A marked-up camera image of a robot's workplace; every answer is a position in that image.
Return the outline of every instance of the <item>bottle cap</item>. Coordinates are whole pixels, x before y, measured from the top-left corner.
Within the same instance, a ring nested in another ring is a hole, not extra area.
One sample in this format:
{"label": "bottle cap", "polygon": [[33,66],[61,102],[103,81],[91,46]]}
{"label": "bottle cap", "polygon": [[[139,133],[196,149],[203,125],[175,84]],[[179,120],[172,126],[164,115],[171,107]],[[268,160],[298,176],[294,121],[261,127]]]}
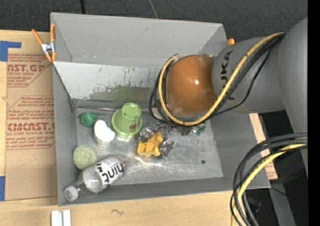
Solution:
{"label": "bottle cap", "polygon": [[98,120],[94,124],[94,139],[100,145],[104,146],[115,138],[116,134],[103,120]]}
{"label": "bottle cap", "polygon": [[69,202],[75,201],[79,197],[78,191],[74,186],[66,187],[63,194],[65,199]]}

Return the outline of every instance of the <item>gray bin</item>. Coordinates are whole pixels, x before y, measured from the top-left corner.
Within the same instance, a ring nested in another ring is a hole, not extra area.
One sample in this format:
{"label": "gray bin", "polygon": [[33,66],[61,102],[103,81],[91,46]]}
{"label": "gray bin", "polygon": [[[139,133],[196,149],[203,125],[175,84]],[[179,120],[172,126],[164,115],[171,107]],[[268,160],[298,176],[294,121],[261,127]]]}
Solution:
{"label": "gray bin", "polygon": [[[249,115],[230,111],[207,122],[200,136],[176,134],[178,145],[167,160],[148,158],[150,167],[140,168],[142,173],[132,171],[100,194],[67,202],[64,188],[79,175],[73,150],[80,144],[94,146],[91,129],[80,124],[80,114],[94,111],[109,122],[115,109],[135,102],[142,108],[143,122],[152,122],[148,99],[167,59],[174,54],[216,57],[227,39],[220,23],[66,13],[52,13],[51,23],[56,34],[53,86],[59,206],[232,189],[237,166],[257,140]],[[99,156],[135,152],[132,142],[114,143],[107,151],[96,147]],[[169,170],[155,171],[152,166],[157,163]],[[263,170],[250,188],[269,186]]]}

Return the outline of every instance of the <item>green ball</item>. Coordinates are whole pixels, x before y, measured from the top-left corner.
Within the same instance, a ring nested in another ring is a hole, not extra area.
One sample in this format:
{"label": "green ball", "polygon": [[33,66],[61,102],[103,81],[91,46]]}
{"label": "green ball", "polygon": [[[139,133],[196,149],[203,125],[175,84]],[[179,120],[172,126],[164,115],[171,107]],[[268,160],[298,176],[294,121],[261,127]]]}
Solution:
{"label": "green ball", "polygon": [[84,112],[81,114],[80,122],[85,127],[90,128],[94,125],[97,118],[98,116],[94,112]]}
{"label": "green ball", "polygon": [[74,149],[72,159],[74,165],[78,169],[85,170],[98,162],[98,154],[94,148],[86,145],[79,145]]}

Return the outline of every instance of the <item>cardboard sheet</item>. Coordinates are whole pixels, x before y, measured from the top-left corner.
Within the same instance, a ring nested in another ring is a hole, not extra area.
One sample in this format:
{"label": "cardboard sheet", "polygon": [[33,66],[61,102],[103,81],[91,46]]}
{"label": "cardboard sheet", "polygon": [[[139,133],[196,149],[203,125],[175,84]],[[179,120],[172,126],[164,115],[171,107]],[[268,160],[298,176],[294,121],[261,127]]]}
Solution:
{"label": "cardboard sheet", "polygon": [[56,196],[52,64],[31,31],[2,30],[0,40],[21,42],[7,57],[4,199]]}

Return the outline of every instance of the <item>bottle label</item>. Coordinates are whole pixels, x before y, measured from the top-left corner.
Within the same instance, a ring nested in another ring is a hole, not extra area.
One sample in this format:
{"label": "bottle label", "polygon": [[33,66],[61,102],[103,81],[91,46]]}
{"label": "bottle label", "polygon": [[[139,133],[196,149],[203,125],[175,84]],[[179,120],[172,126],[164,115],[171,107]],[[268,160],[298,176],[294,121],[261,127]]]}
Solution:
{"label": "bottle label", "polygon": [[125,167],[119,159],[113,156],[108,156],[107,158],[101,160],[100,162],[94,164],[92,169],[95,170],[102,182],[102,190],[111,185],[116,180],[120,179],[125,172]]}

